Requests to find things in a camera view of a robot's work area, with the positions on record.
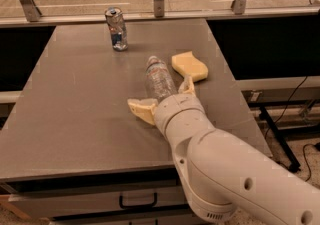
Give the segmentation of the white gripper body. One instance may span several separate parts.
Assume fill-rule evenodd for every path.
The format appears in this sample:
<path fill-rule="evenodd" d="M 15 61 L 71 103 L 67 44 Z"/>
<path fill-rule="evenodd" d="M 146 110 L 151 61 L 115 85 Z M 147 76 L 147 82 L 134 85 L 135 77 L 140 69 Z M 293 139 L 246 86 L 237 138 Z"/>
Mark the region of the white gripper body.
<path fill-rule="evenodd" d="M 154 120 L 166 139 L 187 139 L 214 128 L 200 100 L 191 94 L 172 95 L 163 100 L 156 109 Z"/>

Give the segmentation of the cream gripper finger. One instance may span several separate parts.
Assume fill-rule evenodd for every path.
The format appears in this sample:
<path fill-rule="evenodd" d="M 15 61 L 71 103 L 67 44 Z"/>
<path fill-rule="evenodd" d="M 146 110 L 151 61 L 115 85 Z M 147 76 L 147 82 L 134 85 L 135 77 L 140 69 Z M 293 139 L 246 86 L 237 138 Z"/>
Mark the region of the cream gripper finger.
<path fill-rule="evenodd" d="M 179 94 L 190 94 L 193 96 L 196 95 L 193 79 L 190 75 L 184 76 L 184 80 L 178 88 L 178 93 Z"/>
<path fill-rule="evenodd" d="M 128 99 L 127 104 L 133 115 L 150 125 L 155 124 L 154 115 L 158 107 L 157 99 Z"/>

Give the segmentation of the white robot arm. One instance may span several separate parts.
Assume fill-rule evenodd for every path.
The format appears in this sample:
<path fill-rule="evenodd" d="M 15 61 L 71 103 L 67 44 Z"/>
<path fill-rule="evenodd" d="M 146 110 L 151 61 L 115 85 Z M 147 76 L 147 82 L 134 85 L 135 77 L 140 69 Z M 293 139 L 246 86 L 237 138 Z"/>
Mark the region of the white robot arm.
<path fill-rule="evenodd" d="M 214 127 L 190 78 L 162 101 L 127 103 L 169 142 L 188 204 L 199 218 L 224 222 L 240 207 L 267 225 L 320 225 L 320 190 Z"/>

